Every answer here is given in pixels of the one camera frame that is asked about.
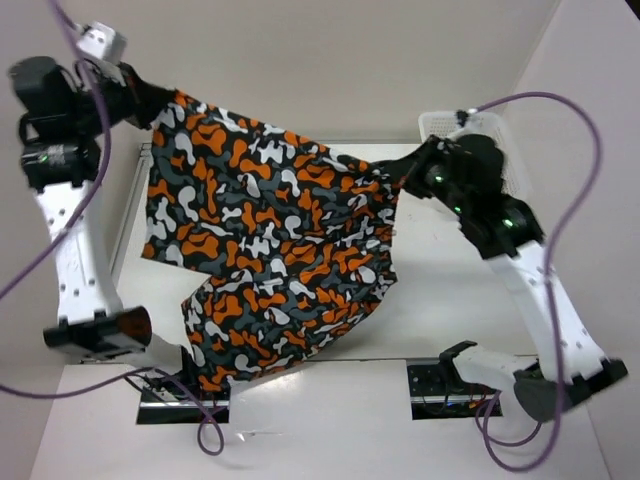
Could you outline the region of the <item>orange camouflage shorts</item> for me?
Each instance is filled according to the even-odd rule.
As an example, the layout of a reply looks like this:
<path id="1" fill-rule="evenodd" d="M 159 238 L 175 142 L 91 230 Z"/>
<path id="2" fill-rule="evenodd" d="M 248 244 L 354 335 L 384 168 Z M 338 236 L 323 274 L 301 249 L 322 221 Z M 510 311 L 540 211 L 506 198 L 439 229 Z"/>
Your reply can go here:
<path id="1" fill-rule="evenodd" d="M 181 306 L 201 388 L 296 367 L 371 315 L 397 280 L 398 196 L 383 166 L 177 92 L 142 255 L 205 277 Z"/>

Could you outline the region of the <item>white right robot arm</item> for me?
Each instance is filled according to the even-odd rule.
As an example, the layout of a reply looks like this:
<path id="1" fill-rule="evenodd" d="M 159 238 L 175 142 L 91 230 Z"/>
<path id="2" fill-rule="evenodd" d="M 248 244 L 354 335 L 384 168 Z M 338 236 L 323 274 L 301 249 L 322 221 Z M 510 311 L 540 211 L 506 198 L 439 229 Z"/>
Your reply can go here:
<path id="1" fill-rule="evenodd" d="M 526 360 L 463 341 L 439 356 L 440 385 L 470 384 L 511 393 L 534 421 L 547 423 L 624 379 L 628 370 L 589 335 L 547 265 L 544 233 L 533 211 L 503 190 L 506 156 L 489 136 L 430 136 L 410 154 L 381 162 L 417 198 L 435 198 L 459 221 L 466 240 L 502 280 L 536 348 Z"/>

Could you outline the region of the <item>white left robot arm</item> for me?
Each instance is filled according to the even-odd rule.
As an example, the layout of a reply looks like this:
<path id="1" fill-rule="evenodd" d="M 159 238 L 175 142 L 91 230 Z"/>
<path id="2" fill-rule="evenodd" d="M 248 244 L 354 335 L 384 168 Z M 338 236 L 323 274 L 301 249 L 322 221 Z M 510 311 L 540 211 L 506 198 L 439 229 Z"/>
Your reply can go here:
<path id="1" fill-rule="evenodd" d="M 184 348 L 153 334 L 144 307 L 123 306 L 99 220 L 110 149 L 97 137 L 121 121 L 149 128 L 173 93 L 143 81 L 126 63 L 115 70 L 93 68 L 102 104 L 73 86 L 72 75 L 51 57 L 23 59 L 8 72 L 26 109 L 18 124 L 20 166 L 46 221 L 57 271 L 57 323 L 43 338 L 73 361 L 166 367 L 165 389 L 185 400 L 198 391 L 200 376 L 184 365 Z"/>

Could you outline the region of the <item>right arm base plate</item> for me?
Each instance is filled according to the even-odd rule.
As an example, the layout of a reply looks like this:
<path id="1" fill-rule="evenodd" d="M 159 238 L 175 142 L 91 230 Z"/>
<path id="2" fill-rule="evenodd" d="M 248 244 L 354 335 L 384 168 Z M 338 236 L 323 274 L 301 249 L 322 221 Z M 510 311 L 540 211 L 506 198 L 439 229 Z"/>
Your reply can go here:
<path id="1" fill-rule="evenodd" d="M 412 419 L 441 420 L 474 417 L 491 400 L 494 389 L 462 383 L 450 386 L 435 363 L 406 366 Z"/>

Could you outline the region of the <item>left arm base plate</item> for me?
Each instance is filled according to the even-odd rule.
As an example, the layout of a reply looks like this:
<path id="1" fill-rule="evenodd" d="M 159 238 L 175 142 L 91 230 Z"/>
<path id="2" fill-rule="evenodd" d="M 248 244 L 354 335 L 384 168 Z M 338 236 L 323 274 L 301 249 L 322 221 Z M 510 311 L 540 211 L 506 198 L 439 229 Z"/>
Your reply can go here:
<path id="1" fill-rule="evenodd" d="M 231 389 L 206 391 L 189 369 L 172 372 L 212 414 L 220 424 L 229 420 Z M 139 425 L 198 424 L 205 419 L 201 409 L 178 386 L 168 378 L 155 372 L 137 374 L 130 385 L 139 394 L 136 423 Z"/>

